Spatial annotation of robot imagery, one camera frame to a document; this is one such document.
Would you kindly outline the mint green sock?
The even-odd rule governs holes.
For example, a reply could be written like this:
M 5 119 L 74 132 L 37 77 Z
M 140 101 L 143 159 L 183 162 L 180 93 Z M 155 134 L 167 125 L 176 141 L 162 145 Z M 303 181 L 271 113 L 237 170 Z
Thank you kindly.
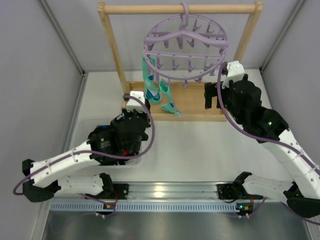
M 162 93 L 154 83 L 155 74 L 142 56 L 142 77 L 145 98 L 151 104 L 159 104 L 162 101 Z
M 170 83 L 165 81 L 164 79 L 162 79 L 159 82 L 159 89 L 160 89 L 161 93 L 165 95 L 166 100 L 167 100 L 166 104 L 163 104 L 161 106 L 161 109 L 167 113 L 174 114 L 176 117 L 181 117 L 182 114 L 176 108 L 175 102 L 173 100 L 173 95 L 172 95 Z

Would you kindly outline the lilac round clip hanger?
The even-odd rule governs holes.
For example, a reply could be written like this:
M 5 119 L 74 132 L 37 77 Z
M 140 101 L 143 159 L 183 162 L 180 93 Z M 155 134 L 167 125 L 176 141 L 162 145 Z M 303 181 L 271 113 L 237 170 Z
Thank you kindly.
M 192 14 L 181 2 L 184 12 L 172 15 L 151 28 L 143 39 L 142 56 L 154 73 L 154 82 L 190 81 L 200 83 L 213 75 L 228 51 L 228 37 L 214 19 Z

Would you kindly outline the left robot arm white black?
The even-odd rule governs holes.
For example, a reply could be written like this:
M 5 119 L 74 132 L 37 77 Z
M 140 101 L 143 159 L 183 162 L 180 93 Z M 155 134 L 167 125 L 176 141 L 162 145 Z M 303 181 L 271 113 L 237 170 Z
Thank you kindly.
M 43 161 L 26 159 L 22 172 L 28 178 L 22 194 L 32 203 L 44 202 L 64 194 L 85 194 L 92 198 L 107 196 L 114 186 L 110 175 L 72 177 L 73 172 L 100 166 L 124 167 L 136 158 L 151 127 L 146 112 L 122 110 L 107 125 L 98 125 L 87 139 L 71 150 Z

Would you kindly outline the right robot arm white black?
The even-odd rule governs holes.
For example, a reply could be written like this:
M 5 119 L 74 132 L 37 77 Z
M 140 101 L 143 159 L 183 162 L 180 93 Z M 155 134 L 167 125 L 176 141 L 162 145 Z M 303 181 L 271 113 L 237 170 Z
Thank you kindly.
M 262 105 L 262 91 L 245 74 L 239 81 L 205 83 L 205 108 L 221 109 L 242 134 L 267 149 L 291 176 L 289 181 L 243 171 L 232 183 L 218 186 L 218 197 L 232 201 L 254 197 L 277 200 L 304 219 L 320 214 L 320 168 L 296 141 L 288 123 L 275 110 Z

